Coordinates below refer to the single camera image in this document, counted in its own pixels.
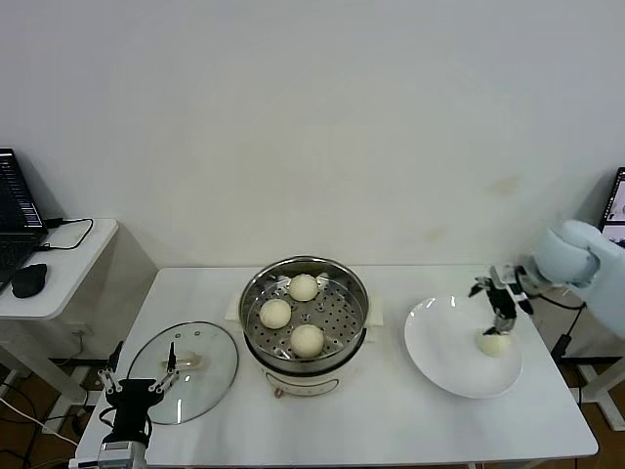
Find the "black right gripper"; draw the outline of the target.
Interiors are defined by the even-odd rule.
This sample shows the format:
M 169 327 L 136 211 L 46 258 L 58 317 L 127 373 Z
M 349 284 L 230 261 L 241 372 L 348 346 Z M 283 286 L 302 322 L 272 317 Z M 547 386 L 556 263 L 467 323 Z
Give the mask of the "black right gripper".
M 484 292 L 497 315 L 492 326 L 483 335 L 506 335 L 513 330 L 513 319 L 517 316 L 516 303 L 506 288 L 498 288 L 491 277 L 476 277 L 468 294 L 469 298 Z

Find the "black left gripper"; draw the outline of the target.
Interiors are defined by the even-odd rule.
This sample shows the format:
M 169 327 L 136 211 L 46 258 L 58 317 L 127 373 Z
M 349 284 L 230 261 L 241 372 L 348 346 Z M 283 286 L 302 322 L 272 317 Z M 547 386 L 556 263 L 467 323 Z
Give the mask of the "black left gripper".
M 148 410 L 161 403 L 161 394 L 166 393 L 179 377 L 175 345 L 170 343 L 166 373 L 158 381 L 146 378 L 123 379 L 119 382 L 115 371 L 123 347 L 120 341 L 106 365 L 98 371 L 104 385 L 109 406 L 115 410 L 111 432 L 104 438 L 106 443 L 137 442 L 148 443 L 151 435 L 151 420 Z

